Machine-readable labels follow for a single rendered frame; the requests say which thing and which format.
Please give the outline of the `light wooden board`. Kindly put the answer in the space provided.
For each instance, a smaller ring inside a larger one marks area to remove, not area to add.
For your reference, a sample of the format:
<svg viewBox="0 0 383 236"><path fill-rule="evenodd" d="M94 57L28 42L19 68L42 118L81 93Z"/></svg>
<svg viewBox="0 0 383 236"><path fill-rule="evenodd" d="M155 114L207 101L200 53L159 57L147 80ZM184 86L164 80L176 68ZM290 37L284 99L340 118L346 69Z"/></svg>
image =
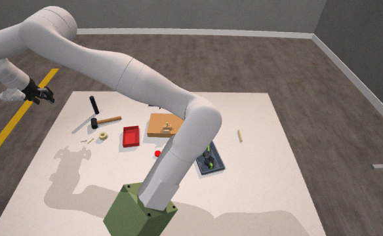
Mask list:
<svg viewBox="0 0 383 236"><path fill-rule="evenodd" d="M172 125L172 130L163 130L163 125ZM178 132L184 121L171 113L151 113L148 125L148 137L170 138Z"/></svg>

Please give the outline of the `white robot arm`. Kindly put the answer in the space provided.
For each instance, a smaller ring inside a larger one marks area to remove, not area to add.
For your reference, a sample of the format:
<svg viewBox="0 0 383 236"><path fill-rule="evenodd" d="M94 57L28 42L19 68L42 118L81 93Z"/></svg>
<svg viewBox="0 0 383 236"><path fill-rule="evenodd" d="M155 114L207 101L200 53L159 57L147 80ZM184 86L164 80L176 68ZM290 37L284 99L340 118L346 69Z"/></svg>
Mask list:
<svg viewBox="0 0 383 236"><path fill-rule="evenodd" d="M76 34L73 16L55 6L0 30L0 82L8 88L0 99L20 101L26 97L21 90L28 86L30 78L7 58L31 49L130 99L163 108L181 118L184 122L178 132L169 138L138 189L138 197L146 208L164 211L194 161L220 130L221 113L208 99L178 87L129 55L73 43Z"/></svg>

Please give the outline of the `wooden-handled black mallet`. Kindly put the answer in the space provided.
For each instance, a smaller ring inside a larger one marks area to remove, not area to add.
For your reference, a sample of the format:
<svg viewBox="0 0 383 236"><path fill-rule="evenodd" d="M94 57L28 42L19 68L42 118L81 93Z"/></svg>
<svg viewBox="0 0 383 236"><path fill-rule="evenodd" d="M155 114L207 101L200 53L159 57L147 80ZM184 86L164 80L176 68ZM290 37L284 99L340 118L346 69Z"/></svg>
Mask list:
<svg viewBox="0 0 383 236"><path fill-rule="evenodd" d="M109 119L103 119L103 120L100 120L100 121L97 121L96 118L92 118L92 119L91 119L91 127L92 127L93 129L96 129L96 128L98 128L98 125L99 125L99 124L107 123L107 122L111 122L111 121L115 121L115 118L112 117L112 118L109 118Z"/></svg>

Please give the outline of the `tan hollow cylinder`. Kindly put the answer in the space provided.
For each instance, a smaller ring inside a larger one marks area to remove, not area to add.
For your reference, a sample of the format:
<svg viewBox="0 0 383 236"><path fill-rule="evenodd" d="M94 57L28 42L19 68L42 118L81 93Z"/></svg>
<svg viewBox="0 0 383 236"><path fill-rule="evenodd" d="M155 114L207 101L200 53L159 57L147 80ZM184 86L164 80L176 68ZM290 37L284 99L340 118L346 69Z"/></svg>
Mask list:
<svg viewBox="0 0 383 236"><path fill-rule="evenodd" d="M105 136L104 136L104 135L105 135ZM108 135L107 135L106 132L101 132L98 136L99 136L99 138L100 138L101 140L105 140L105 139L108 137Z"/></svg>

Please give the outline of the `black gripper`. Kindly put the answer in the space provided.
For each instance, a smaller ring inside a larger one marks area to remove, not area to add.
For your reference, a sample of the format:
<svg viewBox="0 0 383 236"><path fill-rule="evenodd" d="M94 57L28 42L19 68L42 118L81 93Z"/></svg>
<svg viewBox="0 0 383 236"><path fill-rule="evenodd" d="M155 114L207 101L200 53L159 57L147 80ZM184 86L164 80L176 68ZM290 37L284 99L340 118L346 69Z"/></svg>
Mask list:
<svg viewBox="0 0 383 236"><path fill-rule="evenodd" d="M53 98L54 93L48 87L40 88L36 86L32 78L30 78L30 82L28 86L24 90L21 90L21 92L23 92L26 95L26 97L23 100L32 101L34 104L37 104L37 105L39 105L40 100L37 99L36 97L40 99L42 98L46 99L51 104L54 104L54 101L55 101L55 99ZM40 93L41 93L41 96L40 96ZM45 97L45 95L47 97Z"/></svg>

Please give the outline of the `black spring clamp with green grips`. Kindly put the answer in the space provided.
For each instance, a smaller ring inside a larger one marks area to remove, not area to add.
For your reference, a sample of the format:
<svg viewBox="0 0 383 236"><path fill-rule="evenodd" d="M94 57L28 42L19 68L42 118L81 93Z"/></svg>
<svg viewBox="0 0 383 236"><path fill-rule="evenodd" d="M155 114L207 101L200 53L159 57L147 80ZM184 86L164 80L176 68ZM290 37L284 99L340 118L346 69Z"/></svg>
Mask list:
<svg viewBox="0 0 383 236"><path fill-rule="evenodd" d="M210 148L210 145L208 146L208 148L207 148L207 153L203 153L202 154L202 156L204 156L204 158L205 158L205 161L204 161L204 164L207 166L208 165L208 167L209 168L213 168L214 167L214 158L212 157L212 156L210 156L209 155L209 148ZM209 162L207 161L207 160L209 160L211 163L209 164ZM212 161L213 160L213 161Z"/></svg>

